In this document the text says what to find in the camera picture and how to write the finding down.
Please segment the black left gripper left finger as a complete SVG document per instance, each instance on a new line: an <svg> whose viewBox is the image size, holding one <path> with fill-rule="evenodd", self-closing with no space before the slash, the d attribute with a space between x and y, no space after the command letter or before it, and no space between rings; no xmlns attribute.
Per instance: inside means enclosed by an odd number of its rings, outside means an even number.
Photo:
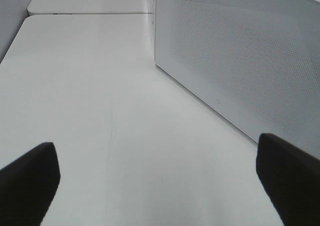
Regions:
<svg viewBox="0 0 320 226"><path fill-rule="evenodd" d="M61 174L56 148L42 143L0 170L0 224L40 225Z"/></svg>

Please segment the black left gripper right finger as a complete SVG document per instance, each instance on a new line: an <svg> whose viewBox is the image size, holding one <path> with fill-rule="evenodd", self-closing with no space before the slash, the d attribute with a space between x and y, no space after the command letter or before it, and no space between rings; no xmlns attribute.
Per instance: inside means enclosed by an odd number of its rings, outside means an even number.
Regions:
<svg viewBox="0 0 320 226"><path fill-rule="evenodd" d="M280 137L260 135L256 173L284 225L319 225L320 161Z"/></svg>

